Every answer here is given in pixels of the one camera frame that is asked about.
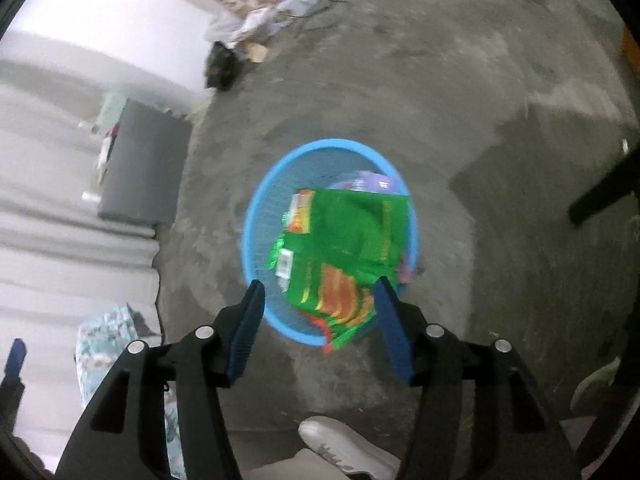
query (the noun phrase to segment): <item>sneaker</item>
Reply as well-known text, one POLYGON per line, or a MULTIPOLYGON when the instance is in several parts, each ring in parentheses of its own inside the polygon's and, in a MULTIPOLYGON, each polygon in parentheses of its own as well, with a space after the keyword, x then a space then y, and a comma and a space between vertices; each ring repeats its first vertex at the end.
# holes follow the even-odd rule
POLYGON ((309 449, 345 474, 366 473, 373 480, 396 478, 400 460, 338 420, 311 416, 300 423, 298 433, 309 449))

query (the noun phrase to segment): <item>metal rivet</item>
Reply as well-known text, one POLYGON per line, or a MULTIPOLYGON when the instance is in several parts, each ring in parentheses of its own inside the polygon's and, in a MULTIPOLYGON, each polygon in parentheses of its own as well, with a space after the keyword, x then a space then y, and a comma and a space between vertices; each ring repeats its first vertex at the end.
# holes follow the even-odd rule
POLYGON ((198 339, 209 339, 213 335, 213 329, 210 326, 201 326, 196 330, 198 339))
POLYGON ((129 353, 131 354, 139 354, 144 349, 145 344, 142 341, 132 341, 129 343, 129 346, 127 346, 127 350, 129 350, 129 353))
POLYGON ((503 354, 507 354, 511 352, 511 343, 509 343, 506 339, 498 339, 495 343, 495 349, 498 352, 502 352, 503 354))
POLYGON ((442 337, 444 336, 444 329, 440 325, 429 325, 427 327, 427 335, 431 337, 442 337))

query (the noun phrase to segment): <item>blue mesh basket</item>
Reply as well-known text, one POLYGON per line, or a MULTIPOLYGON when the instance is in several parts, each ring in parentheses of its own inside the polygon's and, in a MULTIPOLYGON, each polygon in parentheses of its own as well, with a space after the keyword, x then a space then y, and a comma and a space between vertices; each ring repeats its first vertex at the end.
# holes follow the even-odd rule
MULTIPOLYGON (((264 317, 278 332, 312 346, 324 346, 322 331, 287 303, 273 269, 267 268, 271 249, 282 232, 282 215, 292 195, 301 188, 325 188, 353 171, 374 171, 393 177, 401 192, 409 195, 402 177, 389 161, 364 144, 345 139, 310 142, 284 156, 264 177, 249 205, 242 238, 244 278, 260 280, 266 289, 264 317)), ((418 259, 418 224, 412 206, 407 255, 411 270, 418 259)), ((371 329, 376 318, 367 324, 371 329)))

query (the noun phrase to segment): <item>green object on box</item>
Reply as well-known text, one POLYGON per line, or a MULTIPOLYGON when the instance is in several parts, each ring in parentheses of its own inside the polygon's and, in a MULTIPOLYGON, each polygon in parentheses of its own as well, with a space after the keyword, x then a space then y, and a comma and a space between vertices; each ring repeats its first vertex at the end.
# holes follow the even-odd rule
POLYGON ((287 301, 322 327, 327 350, 344 346, 375 315, 370 288, 381 276, 397 284, 409 207, 407 196, 350 190, 294 196, 276 243, 276 275, 287 301))

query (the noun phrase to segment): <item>white curtain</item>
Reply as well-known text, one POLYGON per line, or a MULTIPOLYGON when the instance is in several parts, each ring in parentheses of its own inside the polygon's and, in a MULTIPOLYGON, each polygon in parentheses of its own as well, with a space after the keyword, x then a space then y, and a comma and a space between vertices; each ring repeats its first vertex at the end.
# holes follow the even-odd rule
POLYGON ((15 434, 54 470, 81 414, 80 323, 128 303, 159 335, 158 243, 152 229, 101 221, 82 200, 101 139, 78 127, 87 117, 74 106, 60 105, 69 82, 14 68, 0 66, 0 365, 23 339, 15 434))

